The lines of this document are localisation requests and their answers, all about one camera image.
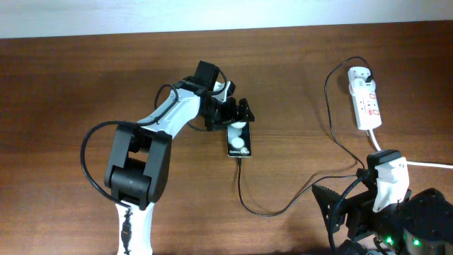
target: wooden table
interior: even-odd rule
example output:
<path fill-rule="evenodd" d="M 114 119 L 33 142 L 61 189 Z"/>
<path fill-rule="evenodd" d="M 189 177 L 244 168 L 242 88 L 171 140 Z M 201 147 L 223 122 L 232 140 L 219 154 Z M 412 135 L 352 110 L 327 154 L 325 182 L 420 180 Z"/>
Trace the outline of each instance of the wooden table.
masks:
<path fill-rule="evenodd" d="M 253 157 L 243 163 L 253 209 L 280 209 L 311 177 L 355 173 L 329 136 L 323 97 L 326 75 L 353 55 L 374 71 L 380 145 L 414 161 L 453 163 L 453 22 L 0 40 L 0 254 L 116 254 L 117 212 L 82 174 L 81 140 L 104 120 L 150 114 L 160 85 L 193 74 L 199 60 L 222 68 L 256 116 Z M 338 139 L 365 160 L 373 148 L 357 129 L 346 75 L 355 65 L 339 69 L 328 92 Z M 89 143 L 88 167 L 100 183 L 114 129 Z M 184 127 L 173 141 L 153 215 L 155 253 L 325 250 L 311 192 L 275 218 L 241 207 L 225 136 Z M 453 200 L 451 170 L 413 166 L 410 176 L 414 193 L 436 187 Z M 350 182 L 323 185 L 341 192 Z M 344 238 L 337 234 L 337 244 Z"/>

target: white wall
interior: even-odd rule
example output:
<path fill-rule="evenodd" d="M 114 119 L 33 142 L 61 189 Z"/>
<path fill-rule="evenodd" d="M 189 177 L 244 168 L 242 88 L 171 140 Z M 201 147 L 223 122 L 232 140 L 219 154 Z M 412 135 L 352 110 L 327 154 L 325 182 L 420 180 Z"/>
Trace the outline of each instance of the white wall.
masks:
<path fill-rule="evenodd" d="M 453 0 L 0 2 L 0 38 L 453 19 Z"/>

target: white cable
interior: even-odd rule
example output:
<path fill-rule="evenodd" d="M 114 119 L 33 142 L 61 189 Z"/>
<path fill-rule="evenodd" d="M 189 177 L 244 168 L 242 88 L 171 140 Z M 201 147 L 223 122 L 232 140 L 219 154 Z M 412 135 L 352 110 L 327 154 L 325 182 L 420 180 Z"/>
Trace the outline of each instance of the white cable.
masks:
<path fill-rule="evenodd" d="M 414 161 L 407 161 L 408 165 L 411 166 L 430 166 L 430 167 L 439 167 L 445 169 L 453 169 L 453 166 L 446 165 L 446 164 L 435 164 L 435 163 L 422 163 L 422 162 L 414 162 Z"/>
<path fill-rule="evenodd" d="M 381 147 L 379 146 L 379 144 L 377 144 L 376 137 L 374 136 L 373 130 L 368 130 L 368 134 L 369 134 L 369 137 L 371 138 L 371 141 L 373 142 L 374 148 L 376 148 L 377 151 L 380 151 Z M 407 164 L 411 165 L 411 166 L 429 166 L 429 167 L 453 169 L 453 166 L 447 165 L 447 164 L 423 163 L 423 162 L 414 162 L 414 161 L 407 161 Z"/>
<path fill-rule="evenodd" d="M 369 137 L 371 137 L 371 141 L 373 142 L 374 148 L 376 148 L 377 151 L 381 151 L 381 147 L 379 144 L 377 144 L 376 137 L 374 136 L 373 130 L 368 130 Z"/>

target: robotic arm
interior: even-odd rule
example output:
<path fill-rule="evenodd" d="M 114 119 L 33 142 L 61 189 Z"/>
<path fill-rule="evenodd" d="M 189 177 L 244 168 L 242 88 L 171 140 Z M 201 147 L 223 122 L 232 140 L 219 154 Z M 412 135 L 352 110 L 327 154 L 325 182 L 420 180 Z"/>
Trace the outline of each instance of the robotic arm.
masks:
<path fill-rule="evenodd" d="M 216 81 L 219 73 L 224 84 Z M 151 115 L 138 125 L 118 126 L 104 176 L 112 197 L 129 206 L 117 204 L 122 244 L 118 254 L 152 254 L 154 204 L 166 186 L 172 140 L 188 121 L 200 114 L 207 131 L 215 131 L 255 120 L 246 99 L 236 105 L 234 89 L 218 67 L 200 61 L 195 75 L 173 84 L 170 96 Z M 158 116 L 155 123 L 144 124 Z M 130 152 L 147 153 L 147 161 L 130 158 Z"/>

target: power strip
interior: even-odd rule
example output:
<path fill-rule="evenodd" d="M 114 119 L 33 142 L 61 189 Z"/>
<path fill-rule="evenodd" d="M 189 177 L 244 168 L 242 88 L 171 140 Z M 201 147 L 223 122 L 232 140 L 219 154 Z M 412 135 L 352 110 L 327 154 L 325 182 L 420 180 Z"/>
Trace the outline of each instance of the power strip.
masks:
<path fill-rule="evenodd" d="M 376 83 L 366 82 L 371 71 L 365 67 L 352 67 L 348 71 L 349 92 L 354 104 L 355 119 L 360 130 L 372 130 L 382 124 L 377 105 Z"/>

